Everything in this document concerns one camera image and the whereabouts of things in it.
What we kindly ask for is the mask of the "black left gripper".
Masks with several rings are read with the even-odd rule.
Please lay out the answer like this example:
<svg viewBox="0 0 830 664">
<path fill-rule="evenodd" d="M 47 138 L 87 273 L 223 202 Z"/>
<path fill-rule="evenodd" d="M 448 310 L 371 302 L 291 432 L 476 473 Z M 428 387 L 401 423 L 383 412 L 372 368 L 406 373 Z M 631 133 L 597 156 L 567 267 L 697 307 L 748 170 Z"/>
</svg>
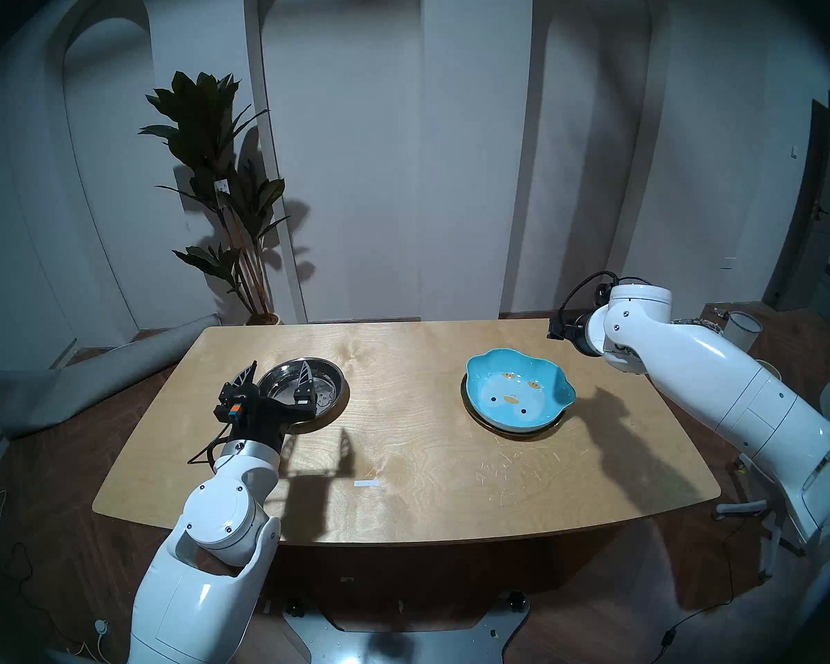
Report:
<svg viewBox="0 0 830 664">
<path fill-rule="evenodd" d="M 317 390 L 312 369 L 306 359 L 300 360 L 292 405 L 263 396 L 252 384 L 256 369 L 257 360 L 253 360 L 236 375 L 233 385 L 223 387 L 213 414 L 219 422 L 231 427 L 231 441 L 281 446 L 290 426 L 316 418 Z"/>
</svg>

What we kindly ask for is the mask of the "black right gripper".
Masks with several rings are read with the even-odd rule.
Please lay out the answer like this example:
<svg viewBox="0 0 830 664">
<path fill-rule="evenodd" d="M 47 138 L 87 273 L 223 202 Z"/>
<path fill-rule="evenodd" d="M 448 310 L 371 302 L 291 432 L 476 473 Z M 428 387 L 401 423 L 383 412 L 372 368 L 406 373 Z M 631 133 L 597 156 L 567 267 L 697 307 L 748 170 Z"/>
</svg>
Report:
<svg viewBox="0 0 830 664">
<path fill-rule="evenodd" d="M 602 323 L 594 322 L 597 312 L 583 312 L 578 317 L 566 320 L 559 313 L 549 319 L 548 339 L 567 341 L 584 356 L 600 358 L 603 356 Z"/>
</svg>

